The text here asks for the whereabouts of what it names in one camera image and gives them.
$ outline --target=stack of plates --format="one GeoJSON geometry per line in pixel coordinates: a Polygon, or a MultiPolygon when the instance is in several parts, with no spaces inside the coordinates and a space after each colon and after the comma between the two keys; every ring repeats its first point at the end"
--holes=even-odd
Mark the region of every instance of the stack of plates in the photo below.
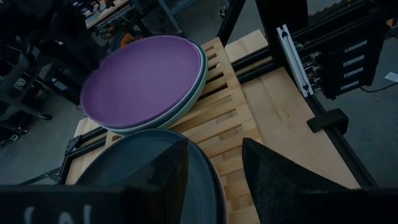
{"type": "Polygon", "coordinates": [[[80,103],[88,117],[118,134],[168,128],[198,100],[207,70],[197,44],[149,37],[104,60],[84,84],[80,103]]]}

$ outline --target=plate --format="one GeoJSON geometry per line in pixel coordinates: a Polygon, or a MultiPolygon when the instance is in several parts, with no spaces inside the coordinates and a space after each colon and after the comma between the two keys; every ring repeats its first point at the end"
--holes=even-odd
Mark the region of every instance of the plate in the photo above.
{"type": "Polygon", "coordinates": [[[104,126],[104,128],[113,131],[116,134],[125,136],[127,133],[131,133],[134,131],[138,131],[144,128],[168,128],[174,123],[176,123],[180,118],[182,118],[186,113],[189,112],[190,108],[196,103],[199,96],[201,95],[207,80],[207,73],[208,73],[208,61],[206,57],[206,53],[203,49],[194,44],[196,48],[201,52],[202,60],[204,64],[202,66],[202,75],[200,75],[199,81],[195,84],[195,88],[188,94],[188,97],[178,102],[167,114],[160,115],[159,117],[155,118],[152,121],[148,121],[145,124],[141,124],[131,128],[125,129],[116,129],[104,126]]]}
{"type": "MultiPolygon", "coordinates": [[[[183,138],[166,129],[137,131],[107,148],[87,167],[76,184],[117,185],[183,138]]],[[[188,181],[180,223],[225,223],[221,185],[210,160],[191,141],[188,156],[188,181]]]]}
{"type": "Polygon", "coordinates": [[[186,39],[164,35],[139,40],[108,56],[89,76],[81,106],[103,126],[137,126],[186,96],[200,69],[200,54],[186,39]]]}

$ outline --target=black metal frame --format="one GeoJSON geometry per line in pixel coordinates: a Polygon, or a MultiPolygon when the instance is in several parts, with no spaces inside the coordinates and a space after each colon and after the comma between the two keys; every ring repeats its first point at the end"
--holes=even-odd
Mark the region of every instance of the black metal frame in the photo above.
{"type": "MultiPolygon", "coordinates": [[[[235,1],[233,1],[234,4],[231,4],[229,9],[227,10],[226,17],[223,21],[223,25],[220,27],[220,30],[218,32],[218,37],[220,38],[223,45],[225,45],[228,42],[231,31],[233,30],[235,23],[238,20],[237,17],[239,16],[239,13],[241,10],[241,9],[240,10],[236,9],[236,7],[239,7],[240,5],[242,5],[236,1],[241,1],[243,3],[245,2],[245,0],[235,0],[235,1]]],[[[292,3],[293,1],[294,0],[284,0],[283,4],[290,6],[293,4],[292,3]]],[[[364,1],[360,0],[357,2],[357,4],[363,5],[364,4],[363,2],[364,1]]],[[[270,27],[266,27],[266,26],[268,26],[268,24],[270,22],[267,21],[266,19],[270,18],[270,16],[266,15],[266,13],[270,12],[270,10],[275,9],[276,8],[275,5],[280,4],[280,3],[275,3],[274,5],[271,6],[271,8],[266,7],[264,4],[264,1],[261,1],[261,0],[256,0],[256,4],[257,4],[257,8],[259,10],[259,15],[262,20],[262,24],[264,26],[264,30],[266,32],[268,32],[268,30],[270,30],[270,27]]],[[[301,1],[301,3],[296,2],[296,4],[301,4],[298,8],[303,9],[302,1],[301,1]]],[[[294,31],[302,28],[303,23],[305,23],[305,22],[308,23],[308,21],[304,21],[304,19],[302,18],[303,13],[304,13],[303,11],[296,12],[296,14],[298,14],[298,16],[300,16],[299,19],[301,21],[298,21],[298,23],[295,24],[296,26],[294,27],[294,31]]],[[[280,21],[271,21],[272,29],[274,29],[274,28],[276,29],[276,27],[274,27],[274,26],[277,26],[278,22],[281,23],[281,24],[279,24],[281,26],[285,23],[288,23],[292,19],[294,19],[294,16],[293,17],[289,16],[286,19],[281,19],[279,16],[276,20],[278,20],[278,19],[280,21]]],[[[297,35],[293,33],[293,36],[295,36],[295,37],[298,36],[298,37],[303,38],[303,35],[300,35],[300,32],[303,33],[301,30],[298,32],[297,35]]],[[[282,50],[280,49],[280,52],[275,54],[275,47],[273,50],[271,49],[273,47],[271,45],[275,44],[275,40],[270,40],[268,37],[268,41],[269,41],[270,47],[267,46],[262,49],[259,49],[255,52],[245,56],[244,58],[241,58],[232,63],[234,71],[237,72],[238,70],[245,68],[248,65],[251,65],[251,64],[256,63],[264,58],[272,56],[272,59],[270,61],[265,62],[262,65],[258,65],[256,67],[240,74],[240,76],[238,76],[238,79],[241,84],[249,82],[255,78],[258,78],[264,74],[267,74],[273,70],[276,70],[279,67],[284,65],[284,63],[283,63],[283,61],[281,61],[281,59],[278,60],[278,58],[280,57],[280,54],[283,53],[282,50]]],[[[326,113],[325,109],[319,103],[319,101],[317,100],[315,95],[309,96],[308,98],[305,99],[305,101],[307,102],[308,106],[313,111],[315,116],[326,113]]],[[[365,166],[363,165],[363,163],[361,162],[359,157],[356,155],[356,153],[354,152],[352,147],[348,144],[347,140],[344,138],[344,136],[341,134],[341,132],[337,128],[325,128],[325,132],[327,133],[327,135],[330,138],[330,140],[332,141],[332,143],[335,145],[336,150],[339,152],[340,156],[343,158],[344,162],[350,169],[351,173],[354,175],[355,179],[358,181],[359,185],[362,187],[377,187],[377,182],[373,179],[371,174],[365,168],[365,166]]]]}
{"type": "Polygon", "coordinates": [[[89,131],[86,134],[79,135],[69,140],[68,146],[65,150],[64,154],[65,157],[63,159],[61,167],[55,168],[40,176],[34,177],[33,179],[20,183],[19,185],[30,185],[47,178],[52,179],[58,185],[65,184],[65,181],[67,180],[68,173],[70,170],[70,166],[72,165],[72,161],[77,157],[80,157],[84,154],[94,151],[95,149],[98,149],[99,147],[104,146],[106,142],[106,135],[102,136],[101,138],[98,137],[107,132],[108,130],[102,127],[98,127],[94,130],[89,131]]]}
{"type": "Polygon", "coordinates": [[[105,133],[107,132],[108,130],[99,127],[84,135],[79,135],[69,141],[67,149],[65,151],[65,158],[63,160],[60,169],[59,180],[57,184],[65,184],[65,181],[67,180],[68,173],[70,170],[70,166],[74,159],[105,145],[106,142],[105,133]],[[102,134],[105,134],[102,138],[99,138],[96,141],[91,142],[83,147],[81,146],[83,143],[88,142],[94,138],[97,138],[102,134]]]}

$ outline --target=metal bracket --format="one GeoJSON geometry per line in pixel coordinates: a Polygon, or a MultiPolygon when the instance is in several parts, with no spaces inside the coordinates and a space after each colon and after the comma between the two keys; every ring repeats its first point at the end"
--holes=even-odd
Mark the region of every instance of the metal bracket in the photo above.
{"type": "Polygon", "coordinates": [[[333,109],[319,114],[307,121],[308,127],[313,133],[325,128],[337,128],[342,134],[348,129],[348,117],[341,109],[333,109]]]}
{"type": "Polygon", "coordinates": [[[58,183],[61,180],[61,177],[58,174],[51,174],[49,172],[46,172],[45,176],[54,181],[55,183],[58,183]]]}
{"type": "Polygon", "coordinates": [[[307,74],[304,71],[303,64],[300,60],[299,54],[297,53],[287,26],[283,25],[282,27],[278,27],[276,30],[280,44],[282,45],[286,59],[289,63],[289,67],[292,70],[298,90],[300,90],[304,97],[313,95],[310,81],[308,80],[307,74]]]}
{"type": "Polygon", "coordinates": [[[64,155],[68,155],[69,153],[71,153],[74,149],[76,149],[78,147],[78,145],[80,144],[79,141],[81,139],[81,135],[74,137],[73,139],[68,141],[68,145],[67,145],[67,149],[65,150],[64,155]]]}

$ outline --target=purple plate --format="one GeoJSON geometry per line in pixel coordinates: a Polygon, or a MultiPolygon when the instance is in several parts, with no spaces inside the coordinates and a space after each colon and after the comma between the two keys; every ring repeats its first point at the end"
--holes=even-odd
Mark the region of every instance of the purple plate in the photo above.
{"type": "Polygon", "coordinates": [[[80,103],[104,126],[148,122],[178,103],[200,74],[201,59],[187,40],[149,37],[108,56],[85,82],[80,103]]]}

